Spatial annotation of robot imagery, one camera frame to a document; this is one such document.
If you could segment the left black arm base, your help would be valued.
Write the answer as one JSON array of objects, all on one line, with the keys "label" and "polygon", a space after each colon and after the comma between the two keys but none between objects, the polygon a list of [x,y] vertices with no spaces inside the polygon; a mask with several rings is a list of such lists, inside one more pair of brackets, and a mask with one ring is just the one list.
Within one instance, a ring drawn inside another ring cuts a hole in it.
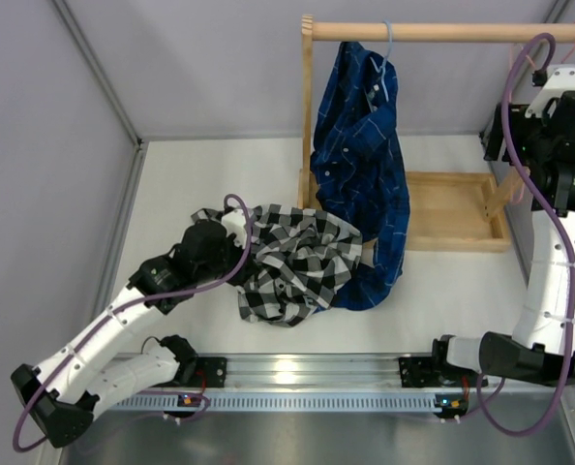
[{"label": "left black arm base", "polygon": [[166,383],[173,388],[223,388],[227,377],[227,358],[199,356],[185,362],[174,378]]}]

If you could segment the pink wire hanger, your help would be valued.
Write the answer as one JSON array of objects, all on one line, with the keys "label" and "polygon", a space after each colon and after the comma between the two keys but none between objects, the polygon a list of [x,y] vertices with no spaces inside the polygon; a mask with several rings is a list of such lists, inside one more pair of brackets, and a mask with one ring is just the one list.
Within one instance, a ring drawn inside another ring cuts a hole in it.
[{"label": "pink wire hanger", "polygon": [[[519,44],[512,44],[509,48],[509,51],[508,51],[508,70],[511,70],[511,68],[515,62],[515,59],[517,58],[517,55],[515,54],[515,49],[517,47],[521,47],[521,46]],[[575,53],[575,41],[574,41],[574,44],[571,47],[571,49],[560,60],[560,63],[565,63],[567,60],[569,60],[573,56],[574,53]],[[525,57],[525,61],[529,64],[529,70],[531,72],[537,71],[539,69],[539,67],[535,64],[533,58],[530,55],[527,55]],[[526,189],[526,185],[523,184],[521,187],[517,187],[512,191],[511,198],[510,198],[510,204],[511,205],[517,205],[517,204],[522,202],[522,200],[524,198],[525,189]]]}]

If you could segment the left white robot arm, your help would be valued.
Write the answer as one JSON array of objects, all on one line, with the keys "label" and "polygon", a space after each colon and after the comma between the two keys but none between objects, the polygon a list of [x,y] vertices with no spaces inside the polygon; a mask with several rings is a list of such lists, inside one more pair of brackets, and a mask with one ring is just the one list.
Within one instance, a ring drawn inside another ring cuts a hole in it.
[{"label": "left white robot arm", "polygon": [[110,305],[70,343],[37,365],[22,364],[11,381],[24,410],[46,441],[64,448],[103,412],[158,385],[183,387],[196,377],[198,355],[183,337],[117,365],[111,361],[144,329],[178,304],[234,278],[248,260],[252,223],[234,210],[220,221],[202,220],[181,242],[144,261]]}]

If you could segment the black white checkered shirt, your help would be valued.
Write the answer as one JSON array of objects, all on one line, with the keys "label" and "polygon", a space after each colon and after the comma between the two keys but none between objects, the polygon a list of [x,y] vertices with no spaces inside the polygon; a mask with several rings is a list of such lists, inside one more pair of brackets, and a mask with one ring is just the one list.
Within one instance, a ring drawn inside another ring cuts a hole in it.
[{"label": "black white checkered shirt", "polygon": [[218,278],[243,264],[229,280],[242,320],[292,327],[337,304],[361,262],[356,227],[321,210],[258,205],[249,211],[241,249],[220,222],[230,211],[197,211],[183,238],[200,267]]}]

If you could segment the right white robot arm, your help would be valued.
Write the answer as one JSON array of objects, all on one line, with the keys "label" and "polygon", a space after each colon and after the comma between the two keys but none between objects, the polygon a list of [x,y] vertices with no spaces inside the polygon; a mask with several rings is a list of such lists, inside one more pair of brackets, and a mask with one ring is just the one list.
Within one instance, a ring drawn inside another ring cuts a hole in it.
[{"label": "right white robot arm", "polygon": [[444,335],[433,344],[428,372],[441,385],[464,369],[548,387],[564,377],[575,385],[575,90],[498,110],[486,157],[524,168],[533,196],[528,294],[512,334]]}]

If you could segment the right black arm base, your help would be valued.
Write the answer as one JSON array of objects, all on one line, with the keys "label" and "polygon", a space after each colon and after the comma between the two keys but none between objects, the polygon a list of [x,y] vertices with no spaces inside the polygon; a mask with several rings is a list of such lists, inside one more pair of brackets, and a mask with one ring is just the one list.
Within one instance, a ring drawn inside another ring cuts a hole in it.
[{"label": "right black arm base", "polygon": [[403,388],[455,388],[458,385],[457,378],[430,356],[403,356],[398,364]]}]

